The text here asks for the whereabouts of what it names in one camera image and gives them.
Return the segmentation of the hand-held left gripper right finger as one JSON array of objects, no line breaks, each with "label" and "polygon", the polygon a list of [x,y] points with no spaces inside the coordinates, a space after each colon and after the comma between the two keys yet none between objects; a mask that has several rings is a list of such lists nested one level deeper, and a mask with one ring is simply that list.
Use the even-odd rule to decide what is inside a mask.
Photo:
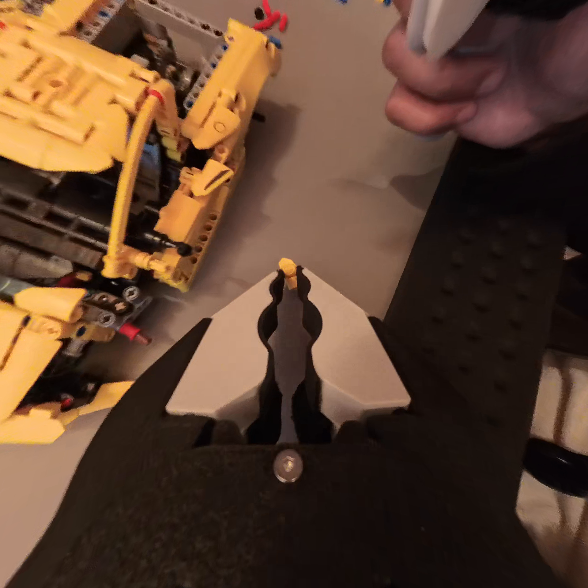
[{"label": "hand-held left gripper right finger", "polygon": [[297,267],[305,376],[294,393],[298,441],[330,443],[347,422],[406,409],[410,396],[370,317],[309,269]]}]

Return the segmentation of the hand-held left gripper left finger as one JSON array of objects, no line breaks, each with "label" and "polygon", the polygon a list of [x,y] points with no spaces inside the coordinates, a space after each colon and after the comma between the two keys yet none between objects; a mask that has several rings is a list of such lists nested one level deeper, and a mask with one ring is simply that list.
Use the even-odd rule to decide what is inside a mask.
[{"label": "hand-held left gripper left finger", "polygon": [[282,393],[269,339],[283,288],[283,271],[274,271],[212,316],[166,405],[168,414],[228,420],[250,443],[277,443]]}]

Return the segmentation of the yellow toy brick car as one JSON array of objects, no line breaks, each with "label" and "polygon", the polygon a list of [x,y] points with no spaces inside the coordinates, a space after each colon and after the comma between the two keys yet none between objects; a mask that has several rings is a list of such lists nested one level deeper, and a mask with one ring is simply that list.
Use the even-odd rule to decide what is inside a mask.
[{"label": "yellow toy brick car", "polygon": [[145,282],[188,292],[282,49],[171,1],[1,1],[1,444],[48,445],[131,382]]}]

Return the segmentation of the grey desk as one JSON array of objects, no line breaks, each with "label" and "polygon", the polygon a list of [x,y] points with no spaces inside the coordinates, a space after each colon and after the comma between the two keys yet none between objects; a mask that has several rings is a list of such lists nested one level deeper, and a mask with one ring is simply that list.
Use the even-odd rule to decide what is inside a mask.
[{"label": "grey desk", "polygon": [[381,59],[399,17],[378,1],[269,1],[288,15],[282,66],[252,122],[246,165],[190,292],[157,286],[147,347],[93,348],[88,365],[136,378],[109,414],[50,445],[1,446],[1,587],[378,587],[392,584],[384,475],[372,447],[197,446],[206,419],[137,412],[181,375],[193,328],[290,258],[382,317],[452,147],[393,127]]}]

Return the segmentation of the person's right hand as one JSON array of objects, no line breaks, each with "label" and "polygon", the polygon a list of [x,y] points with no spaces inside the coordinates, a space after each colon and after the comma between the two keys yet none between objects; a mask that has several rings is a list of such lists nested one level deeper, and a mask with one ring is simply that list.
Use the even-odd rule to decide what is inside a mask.
[{"label": "person's right hand", "polygon": [[417,136],[453,131],[506,149],[587,124],[587,1],[559,19],[490,12],[494,49],[447,54],[438,61],[408,47],[412,1],[393,1],[399,22],[382,49],[396,82],[386,118]]}]

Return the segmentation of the perforated panel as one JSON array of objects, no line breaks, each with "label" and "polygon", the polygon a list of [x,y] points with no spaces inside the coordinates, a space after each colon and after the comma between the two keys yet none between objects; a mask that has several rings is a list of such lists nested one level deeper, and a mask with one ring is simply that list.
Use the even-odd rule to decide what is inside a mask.
[{"label": "perforated panel", "polygon": [[443,373],[515,468],[537,398],[566,209],[540,164],[458,140],[384,318]]}]

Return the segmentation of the scattered red toy pins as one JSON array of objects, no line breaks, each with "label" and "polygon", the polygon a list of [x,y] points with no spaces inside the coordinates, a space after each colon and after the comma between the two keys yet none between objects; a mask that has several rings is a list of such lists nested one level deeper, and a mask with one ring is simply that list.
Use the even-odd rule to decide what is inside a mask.
[{"label": "scattered red toy pins", "polygon": [[256,22],[253,29],[259,32],[267,32],[277,27],[280,33],[286,32],[289,25],[289,16],[286,12],[273,10],[269,1],[261,1],[261,5],[254,11]]}]

